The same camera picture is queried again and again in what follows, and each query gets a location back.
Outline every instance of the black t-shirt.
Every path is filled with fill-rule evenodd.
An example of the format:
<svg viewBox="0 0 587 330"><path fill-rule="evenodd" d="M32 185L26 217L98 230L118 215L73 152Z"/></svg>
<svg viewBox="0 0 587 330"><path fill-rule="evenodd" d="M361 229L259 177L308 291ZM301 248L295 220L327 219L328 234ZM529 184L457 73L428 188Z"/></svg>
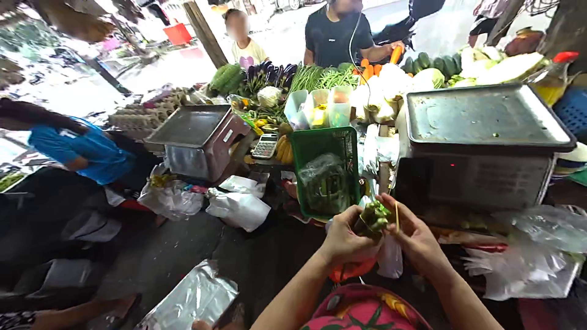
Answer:
<svg viewBox="0 0 587 330"><path fill-rule="evenodd" d="M306 48L314 53L314 63L323 68L352 62L349 56L349 42L359 15L361 19L353 38L353 53L374 45L371 27L364 14L349 14L338 22L332 22L326 16L327 8L326 5L314 12L306 23Z"/></svg>

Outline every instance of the red cap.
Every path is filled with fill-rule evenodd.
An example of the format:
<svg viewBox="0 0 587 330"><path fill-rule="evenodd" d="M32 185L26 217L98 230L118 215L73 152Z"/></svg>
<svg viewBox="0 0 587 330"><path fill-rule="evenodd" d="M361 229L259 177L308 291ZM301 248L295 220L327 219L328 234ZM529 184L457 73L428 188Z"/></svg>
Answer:
<svg viewBox="0 0 587 330"><path fill-rule="evenodd" d="M555 63L573 62L579 56L578 52L560 52L552 59Z"/></svg>

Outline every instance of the stainless steel scale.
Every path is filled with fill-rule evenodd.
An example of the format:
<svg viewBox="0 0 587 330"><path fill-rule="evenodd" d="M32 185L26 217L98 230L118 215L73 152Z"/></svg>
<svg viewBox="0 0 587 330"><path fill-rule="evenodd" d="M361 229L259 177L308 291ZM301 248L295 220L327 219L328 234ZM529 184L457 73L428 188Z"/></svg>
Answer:
<svg viewBox="0 0 587 330"><path fill-rule="evenodd" d="M576 139L527 85L409 93L396 120L398 189L487 210L542 202L556 153ZM416 178L420 187L408 187Z"/></svg>
<svg viewBox="0 0 587 330"><path fill-rule="evenodd" d="M230 105L182 106L146 140L165 145L171 172L216 181L233 141L250 130Z"/></svg>

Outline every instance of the aluminum foil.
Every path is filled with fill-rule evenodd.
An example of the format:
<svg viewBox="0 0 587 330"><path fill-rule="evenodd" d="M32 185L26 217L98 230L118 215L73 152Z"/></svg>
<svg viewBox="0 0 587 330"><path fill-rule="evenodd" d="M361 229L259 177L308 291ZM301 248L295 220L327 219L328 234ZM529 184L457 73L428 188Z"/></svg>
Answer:
<svg viewBox="0 0 587 330"><path fill-rule="evenodd" d="M214 260L195 266L135 330L189 330L196 319L215 325L238 295L237 284L217 277Z"/></svg>

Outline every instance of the blue crate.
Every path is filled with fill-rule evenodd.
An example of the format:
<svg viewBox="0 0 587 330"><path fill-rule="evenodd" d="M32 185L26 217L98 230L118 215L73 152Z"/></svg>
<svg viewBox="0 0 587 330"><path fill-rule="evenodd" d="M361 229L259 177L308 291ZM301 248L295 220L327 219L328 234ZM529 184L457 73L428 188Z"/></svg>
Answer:
<svg viewBox="0 0 587 330"><path fill-rule="evenodd" d="M587 89L570 86L552 108L577 139L587 137Z"/></svg>

